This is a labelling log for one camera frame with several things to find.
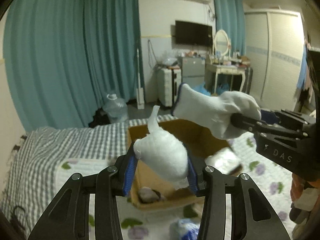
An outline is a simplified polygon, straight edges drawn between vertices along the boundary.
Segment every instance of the suitcase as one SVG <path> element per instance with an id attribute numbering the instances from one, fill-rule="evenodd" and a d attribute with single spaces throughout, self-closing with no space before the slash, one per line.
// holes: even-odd
<path id="1" fill-rule="evenodd" d="M 251 88 L 253 69 L 252 67 L 246 67 L 245 69 L 245 81 L 241 92 L 244 92 L 249 95 Z"/>
<path id="2" fill-rule="evenodd" d="M 172 107 L 178 97 L 181 70 L 162 68 L 157 73 L 157 80 L 159 101 L 163 106 Z"/>

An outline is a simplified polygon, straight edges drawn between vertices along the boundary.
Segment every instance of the striped bedsheet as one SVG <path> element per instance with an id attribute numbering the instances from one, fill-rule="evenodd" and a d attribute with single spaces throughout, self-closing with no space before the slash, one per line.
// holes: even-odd
<path id="1" fill-rule="evenodd" d="M 158 122 L 175 119 L 171 115 L 158 116 Z M 39 128 L 30 134 L 12 162 L 4 197 L 0 204 L 10 219 L 11 209 L 26 227 L 27 236 L 54 197 L 56 167 L 66 158 L 114 159 L 126 153 L 129 126 L 146 124 L 147 119 L 136 119 L 91 128 L 57 130 Z"/>

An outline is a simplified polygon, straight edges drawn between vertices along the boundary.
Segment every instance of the wall-mounted tv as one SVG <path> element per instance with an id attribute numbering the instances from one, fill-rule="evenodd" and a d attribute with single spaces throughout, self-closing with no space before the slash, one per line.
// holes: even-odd
<path id="1" fill-rule="evenodd" d="M 212 26 L 176 21 L 175 43 L 212 47 Z"/>

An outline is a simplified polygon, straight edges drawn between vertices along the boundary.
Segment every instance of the wardrobe door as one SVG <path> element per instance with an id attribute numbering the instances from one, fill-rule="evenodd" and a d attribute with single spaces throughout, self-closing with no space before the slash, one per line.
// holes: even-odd
<path id="1" fill-rule="evenodd" d="M 304 34 L 298 13 L 269 13 L 270 49 L 262 105 L 293 110 L 300 73 Z"/>
<path id="2" fill-rule="evenodd" d="M 260 104 L 268 63 L 268 21 L 266 13 L 245 15 L 246 55 L 253 69 L 250 95 Z"/>

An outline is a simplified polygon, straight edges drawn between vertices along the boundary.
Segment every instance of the white cotton glove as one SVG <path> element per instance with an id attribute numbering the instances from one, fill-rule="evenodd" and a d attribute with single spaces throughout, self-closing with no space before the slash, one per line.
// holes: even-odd
<path id="1" fill-rule="evenodd" d="M 172 115 L 210 129 L 218 139 L 237 138 L 245 131 L 234 127 L 230 117 L 240 113 L 257 120 L 261 119 L 260 107 L 252 96 L 238 91 L 224 92 L 218 97 L 209 97 L 181 84 Z"/>

